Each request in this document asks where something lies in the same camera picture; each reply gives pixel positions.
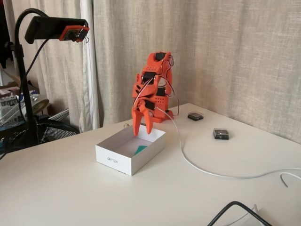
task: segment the open cardboard box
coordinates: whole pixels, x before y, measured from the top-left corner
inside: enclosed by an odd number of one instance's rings
[[[6,85],[6,86],[0,86],[0,89],[7,89],[7,88],[10,88],[10,87],[15,87],[15,86],[20,87],[20,85],[21,85],[20,77],[18,77],[16,75],[11,75],[6,71],[5,71],[5,74],[8,77],[10,77],[13,81],[9,82],[8,85]],[[37,93],[40,93],[39,89],[37,87],[33,87],[29,84],[28,84],[28,89],[29,89],[29,91],[35,90]],[[10,95],[19,95],[19,90],[13,90],[13,91],[11,91],[10,93],[7,93],[7,94],[0,94],[0,98],[1,97],[8,97]]]
[[[141,145],[147,147],[135,154]],[[133,126],[130,126],[97,144],[96,160],[132,176],[163,150],[165,145],[164,131],[152,129],[147,134],[146,127],[140,125],[138,136],[134,136]]]

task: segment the teal object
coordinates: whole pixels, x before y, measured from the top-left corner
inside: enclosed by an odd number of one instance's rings
[[[137,148],[137,151],[135,152],[135,155],[137,155],[140,151],[142,151],[144,148],[146,148],[147,146],[144,146],[144,145],[140,145],[138,148]]]

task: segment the robotic arm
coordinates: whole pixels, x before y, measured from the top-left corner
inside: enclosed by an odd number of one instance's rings
[[[173,118],[172,111],[168,110],[168,100],[173,91],[171,67],[174,61],[170,52],[151,53],[147,58],[146,66],[141,74],[137,74],[133,86],[134,103],[132,107],[134,135],[139,132],[140,122],[144,116],[147,133],[151,133],[153,122],[161,123],[169,119],[159,109]]]

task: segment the white desk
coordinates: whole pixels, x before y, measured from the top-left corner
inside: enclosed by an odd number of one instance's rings
[[[204,114],[203,120],[187,119],[187,113],[195,110]],[[252,176],[301,167],[301,145],[192,104],[180,107],[175,122],[187,156],[207,170]],[[6,155],[0,161],[0,224],[206,226],[230,201],[249,207],[257,204],[261,216],[273,226],[301,224],[299,180],[284,175],[289,186],[285,188],[279,173],[251,180],[201,173],[182,158],[171,121],[154,126],[167,132],[167,148],[134,176],[97,163],[95,144],[123,125]],[[227,128],[231,139],[215,140],[213,128]],[[243,214],[239,207],[232,207],[215,225],[225,225]],[[243,222],[248,218],[236,225],[246,225]]]

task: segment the curtain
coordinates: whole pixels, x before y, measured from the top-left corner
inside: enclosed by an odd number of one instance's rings
[[[16,21],[27,8],[38,8],[53,17],[84,17],[90,26],[91,42],[75,43],[50,40],[40,52],[28,79],[46,94],[53,113],[69,108],[70,123],[81,132],[99,127],[99,113],[93,42],[93,18],[91,0],[5,0],[7,15]],[[34,14],[25,17],[20,28],[20,43],[24,49],[25,68],[28,68],[42,40],[28,44],[24,35]],[[15,21],[9,20],[10,37]]]
[[[301,143],[300,12],[298,0],[94,1],[104,124],[131,117],[136,73],[171,51],[181,104]]]

